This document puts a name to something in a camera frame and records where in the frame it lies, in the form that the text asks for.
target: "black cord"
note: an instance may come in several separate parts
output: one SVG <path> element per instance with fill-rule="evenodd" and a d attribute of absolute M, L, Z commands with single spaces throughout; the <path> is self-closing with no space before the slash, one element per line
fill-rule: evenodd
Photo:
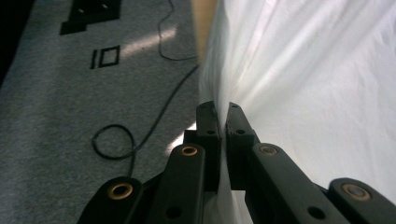
<path fill-rule="evenodd" d="M 186 61 L 186 60 L 191 60 L 191 59 L 195 59 L 196 57 L 190 57 L 190 58 L 183 58 L 183 59 L 173 59 L 173 58 L 169 58 L 165 55 L 163 55 L 162 52 L 162 34 L 161 34 L 161 24 L 166 21 L 175 11 L 175 7 L 172 3 L 171 0 L 168 0 L 170 6 L 171 6 L 171 11 L 165 16 L 163 17 L 160 22 L 158 22 L 158 35 L 160 37 L 160 43 L 159 43 L 159 54 L 161 57 L 170 60 L 170 61 Z M 138 152 L 143 145 L 145 145 L 147 143 L 147 141 L 149 140 L 149 138 L 151 137 L 151 135 L 154 133 L 155 129 L 157 128 L 158 123 L 160 122 L 161 118 L 163 117 L 163 114 L 165 113 L 166 109 L 168 108 L 168 106 L 170 105 L 170 103 L 172 102 L 172 99 L 175 97 L 176 93 L 178 92 L 178 90 L 180 89 L 180 87 L 184 84 L 184 82 L 195 72 L 195 70 L 198 68 L 198 65 L 195 65 L 189 73 L 187 73 L 183 79 L 181 79 L 176 87 L 174 88 L 174 90 L 172 91 L 171 95 L 168 97 L 168 99 L 166 100 L 165 104 L 163 105 L 163 109 L 160 111 L 158 117 L 155 119 L 154 123 L 152 124 L 152 126 L 150 127 L 150 129 L 148 130 L 148 133 L 146 134 L 146 136 L 143 138 L 142 142 L 137 146 L 135 141 L 134 141 L 134 135 L 129 131 L 128 128 L 126 128 L 123 125 L 120 124 L 110 124 L 107 125 L 106 127 L 100 129 L 99 131 L 96 132 L 96 134 L 93 136 L 92 138 L 92 147 L 93 150 L 96 152 L 96 154 L 98 154 L 100 157 L 107 159 L 107 160 L 111 160 L 111 161 L 121 161 L 121 160 L 125 160 L 127 158 L 131 158 L 131 163 L 130 166 L 128 168 L 128 176 L 132 175 L 132 172 L 134 170 L 134 160 L 136 157 L 136 152 Z M 109 156 L 105 153 L 103 153 L 100 149 L 99 146 L 97 144 L 97 139 L 99 137 L 99 135 L 103 132 L 105 132 L 108 129 L 111 128 L 119 128 L 122 129 L 123 131 L 125 131 L 129 138 L 131 139 L 131 151 L 121 155 L 121 156 Z"/>
<path fill-rule="evenodd" d="M 162 35 L 162 31 L 161 31 L 161 25 L 163 24 L 164 21 L 166 21 L 167 19 L 169 19 L 169 17 L 172 16 L 172 14 L 175 12 L 175 6 L 173 5 L 172 0 L 168 0 L 169 6 L 171 7 L 171 10 L 168 12 L 168 14 L 163 17 L 160 22 L 158 22 L 157 24 L 157 29 L 158 29 L 158 36 L 160 37 L 160 43 L 158 45 L 158 51 L 160 52 L 161 57 L 170 60 L 170 61 L 176 61 L 176 62 L 180 62 L 180 61 L 187 61 L 187 60 L 191 60 L 191 59 L 196 59 L 197 57 L 189 57 L 189 58 L 182 58 L 182 59 L 174 59 L 174 58 L 170 58 L 168 56 L 165 56 L 163 54 L 163 35 Z"/>

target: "white cloth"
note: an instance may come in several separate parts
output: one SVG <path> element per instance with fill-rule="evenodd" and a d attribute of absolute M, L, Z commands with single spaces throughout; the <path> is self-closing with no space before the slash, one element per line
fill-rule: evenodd
<path fill-rule="evenodd" d="M 241 105 L 313 182 L 355 178 L 396 203 L 395 35 L 393 0 L 219 0 L 201 102 L 215 101 L 221 127 Z M 205 223 L 249 223 L 222 157 Z"/>

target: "black square marking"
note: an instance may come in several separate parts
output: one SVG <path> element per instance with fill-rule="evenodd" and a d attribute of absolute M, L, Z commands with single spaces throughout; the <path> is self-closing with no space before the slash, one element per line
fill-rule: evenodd
<path fill-rule="evenodd" d="M 115 53 L 114 55 L 114 60 L 108 61 L 108 57 L 105 57 L 105 54 L 111 54 L 111 53 Z M 99 60 L 99 65 L 98 67 L 109 67 L 109 66 L 113 66 L 113 65 L 117 65 L 119 64 L 119 60 L 120 60 L 120 45 L 113 47 L 113 48 L 108 48 L 108 49 L 101 49 L 100 50 L 100 60 Z"/>

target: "gray carpet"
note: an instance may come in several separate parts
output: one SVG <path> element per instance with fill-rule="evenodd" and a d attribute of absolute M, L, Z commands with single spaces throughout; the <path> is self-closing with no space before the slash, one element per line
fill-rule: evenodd
<path fill-rule="evenodd" d="M 163 53 L 194 56 L 191 3 L 174 4 L 175 13 L 163 24 Z M 126 175 L 130 162 L 97 156 L 91 146 L 95 132 L 119 123 L 140 143 L 196 64 L 159 56 L 157 23 L 170 10 L 166 0 L 124 0 L 120 20 L 59 35 L 71 5 L 71 0 L 35 2 L 0 90 L 0 223 L 76 223 L 97 189 Z M 95 49 L 115 46 L 119 64 L 90 68 Z M 111 61 L 107 56 L 105 63 Z M 195 121 L 197 80 L 197 74 L 187 80 L 137 153 L 133 177 L 145 182 L 163 171 L 168 144 Z M 130 140 L 109 130 L 99 146 L 120 155 L 130 150 Z"/>

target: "white fabric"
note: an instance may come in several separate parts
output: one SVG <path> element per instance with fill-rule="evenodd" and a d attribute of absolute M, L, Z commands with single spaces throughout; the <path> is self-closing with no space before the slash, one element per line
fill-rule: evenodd
<path fill-rule="evenodd" d="M 395 19 L 393 0 L 219 0 L 201 102 L 215 101 L 221 127 L 241 105 L 315 183 L 351 177 L 396 203 Z M 249 223 L 222 156 L 205 223 Z"/>

